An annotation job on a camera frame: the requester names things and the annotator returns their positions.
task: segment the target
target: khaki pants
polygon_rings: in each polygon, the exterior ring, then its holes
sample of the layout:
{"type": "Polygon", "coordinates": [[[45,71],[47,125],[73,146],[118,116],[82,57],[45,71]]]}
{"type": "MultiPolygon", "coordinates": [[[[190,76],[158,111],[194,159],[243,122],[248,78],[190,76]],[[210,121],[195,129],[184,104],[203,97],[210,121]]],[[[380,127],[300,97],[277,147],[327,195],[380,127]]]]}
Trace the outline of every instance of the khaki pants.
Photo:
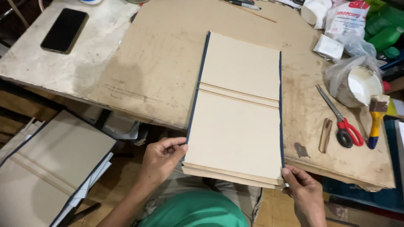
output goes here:
{"type": "Polygon", "coordinates": [[[262,201],[263,190],[261,187],[241,185],[216,179],[204,181],[202,177],[184,174],[181,169],[181,162],[177,164],[173,173],[147,200],[143,209],[137,215],[137,223],[139,223],[139,220],[150,215],[158,206],[165,203],[172,196],[186,191],[201,189],[221,192],[241,209],[249,225],[253,226],[262,201]]]}

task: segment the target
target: paintbrush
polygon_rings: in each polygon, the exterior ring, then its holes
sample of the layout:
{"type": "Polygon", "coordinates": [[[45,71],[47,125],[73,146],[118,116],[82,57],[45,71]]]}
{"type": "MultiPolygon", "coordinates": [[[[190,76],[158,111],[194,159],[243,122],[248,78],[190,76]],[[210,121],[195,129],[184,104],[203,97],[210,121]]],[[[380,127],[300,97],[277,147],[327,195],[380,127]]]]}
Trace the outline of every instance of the paintbrush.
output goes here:
{"type": "Polygon", "coordinates": [[[387,113],[390,96],[388,95],[372,95],[370,98],[369,112],[372,116],[372,128],[370,130],[368,147],[374,149],[379,139],[379,129],[384,115],[387,113]]]}

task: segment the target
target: hand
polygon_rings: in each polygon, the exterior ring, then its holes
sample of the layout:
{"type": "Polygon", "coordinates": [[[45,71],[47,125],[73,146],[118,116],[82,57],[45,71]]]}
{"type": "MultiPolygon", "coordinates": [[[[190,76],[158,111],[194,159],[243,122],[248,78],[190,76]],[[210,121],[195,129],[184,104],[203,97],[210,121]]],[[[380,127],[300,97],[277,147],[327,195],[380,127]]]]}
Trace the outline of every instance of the hand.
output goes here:
{"type": "Polygon", "coordinates": [[[138,182],[151,184],[154,189],[163,183],[187,152],[188,145],[179,146],[186,140],[185,137],[162,138],[149,144],[143,157],[138,182]]]}
{"type": "Polygon", "coordinates": [[[327,227],[322,185],[305,171],[287,164],[282,176],[289,184],[282,192],[295,200],[295,214],[302,227],[327,227]]]}

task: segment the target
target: person's left hand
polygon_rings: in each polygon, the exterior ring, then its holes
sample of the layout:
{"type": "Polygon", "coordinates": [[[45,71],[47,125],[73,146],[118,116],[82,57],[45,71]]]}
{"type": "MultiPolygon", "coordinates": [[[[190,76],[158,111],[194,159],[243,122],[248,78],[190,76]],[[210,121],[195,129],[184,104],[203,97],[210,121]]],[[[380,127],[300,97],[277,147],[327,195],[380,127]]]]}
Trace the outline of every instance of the person's left hand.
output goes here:
{"type": "Polygon", "coordinates": [[[138,181],[157,188],[173,172],[177,163],[188,151],[187,138],[162,138],[147,146],[138,181]]]}

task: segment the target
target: work table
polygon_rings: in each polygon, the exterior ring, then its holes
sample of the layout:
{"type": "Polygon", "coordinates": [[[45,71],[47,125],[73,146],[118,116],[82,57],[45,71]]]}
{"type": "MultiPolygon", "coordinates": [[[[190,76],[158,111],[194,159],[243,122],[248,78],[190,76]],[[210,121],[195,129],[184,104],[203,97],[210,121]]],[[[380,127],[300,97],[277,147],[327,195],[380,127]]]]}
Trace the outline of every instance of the work table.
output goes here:
{"type": "MultiPolygon", "coordinates": [[[[322,72],[331,65],[312,52],[322,31],[314,30],[296,10],[256,2],[262,7],[256,13],[275,23],[218,0],[153,0],[142,6],[130,25],[129,17],[137,6],[125,0],[104,1],[95,7],[74,2],[71,7],[54,1],[44,11],[0,60],[2,77],[120,111],[146,123],[185,130],[206,34],[213,31],[282,52],[286,163],[367,190],[395,187],[385,134],[375,150],[366,145],[346,149],[338,144],[336,117],[316,89],[320,84],[326,90],[322,72]],[[92,21],[89,13],[90,20],[70,55],[41,50],[40,42],[64,7],[97,11],[93,17],[99,21],[92,21]],[[107,18],[101,16],[101,8],[107,18]],[[333,121],[325,154],[318,150],[324,118],[333,121]]],[[[240,64],[254,64],[254,59],[246,56],[240,64]]],[[[332,101],[366,138],[371,126],[368,110],[348,109],[332,101]]]]}

